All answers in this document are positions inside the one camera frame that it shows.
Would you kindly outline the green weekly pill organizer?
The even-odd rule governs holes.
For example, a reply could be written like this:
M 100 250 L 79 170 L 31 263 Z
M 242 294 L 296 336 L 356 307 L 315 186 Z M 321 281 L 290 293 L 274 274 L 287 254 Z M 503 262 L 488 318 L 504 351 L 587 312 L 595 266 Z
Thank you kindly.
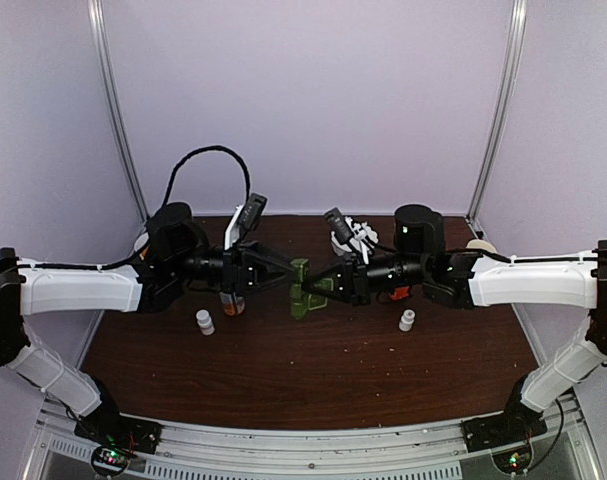
M 308 313 L 324 309 L 328 305 L 328 299 L 311 294 L 303 289 L 303 282 L 309 271 L 309 260 L 296 258 L 291 261 L 293 276 L 290 283 L 290 315 L 295 320 L 303 319 Z

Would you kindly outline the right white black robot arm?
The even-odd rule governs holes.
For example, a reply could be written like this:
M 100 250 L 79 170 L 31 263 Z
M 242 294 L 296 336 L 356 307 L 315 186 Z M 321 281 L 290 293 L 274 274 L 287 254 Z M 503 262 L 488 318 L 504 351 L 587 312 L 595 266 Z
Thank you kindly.
M 561 394 L 607 361 L 607 240 L 593 250 L 560 256 L 447 249 L 442 215 L 418 204 L 399 207 L 394 227 L 393 247 L 369 255 L 373 244 L 363 237 L 361 247 L 307 277 L 303 291 L 360 306 L 374 293 L 418 285 L 425 298 L 453 309 L 552 304 L 586 310 L 574 337 L 515 384 L 495 423 L 502 440 L 518 440 Z

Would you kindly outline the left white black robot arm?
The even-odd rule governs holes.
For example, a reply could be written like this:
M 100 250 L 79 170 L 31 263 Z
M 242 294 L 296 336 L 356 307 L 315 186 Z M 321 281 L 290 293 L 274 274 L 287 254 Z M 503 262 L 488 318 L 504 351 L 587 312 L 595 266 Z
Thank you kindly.
M 169 203 L 147 221 L 135 253 L 113 264 L 39 263 L 1 248 L 0 367 L 59 399 L 104 443 L 120 442 L 127 424 L 107 388 L 62 360 L 28 330 L 25 317 L 58 311 L 161 312 L 194 281 L 231 300 L 273 288 L 291 275 L 290 259 L 243 239 L 262 210 L 257 196 L 238 207 L 223 245 L 215 246 L 187 204 Z

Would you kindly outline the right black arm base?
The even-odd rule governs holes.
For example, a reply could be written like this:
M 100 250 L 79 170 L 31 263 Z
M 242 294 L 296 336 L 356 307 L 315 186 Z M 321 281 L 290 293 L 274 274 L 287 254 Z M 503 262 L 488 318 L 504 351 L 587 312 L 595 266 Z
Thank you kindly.
M 488 450 L 497 470 L 511 476 L 530 470 L 534 465 L 532 440 L 548 431 L 540 414 L 506 411 L 463 421 L 461 427 L 469 453 Z

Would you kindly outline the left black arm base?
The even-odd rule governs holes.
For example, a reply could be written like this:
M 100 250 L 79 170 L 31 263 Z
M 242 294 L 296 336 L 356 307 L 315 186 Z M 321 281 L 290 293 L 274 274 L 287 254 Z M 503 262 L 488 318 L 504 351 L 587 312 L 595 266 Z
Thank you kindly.
M 113 479 L 129 467 L 137 453 L 154 454 L 162 432 L 160 423 L 121 414 L 116 401 L 103 382 L 92 377 L 99 392 L 100 405 L 86 416 L 66 408 L 75 422 L 76 436 L 97 444 L 90 466 L 100 479 Z

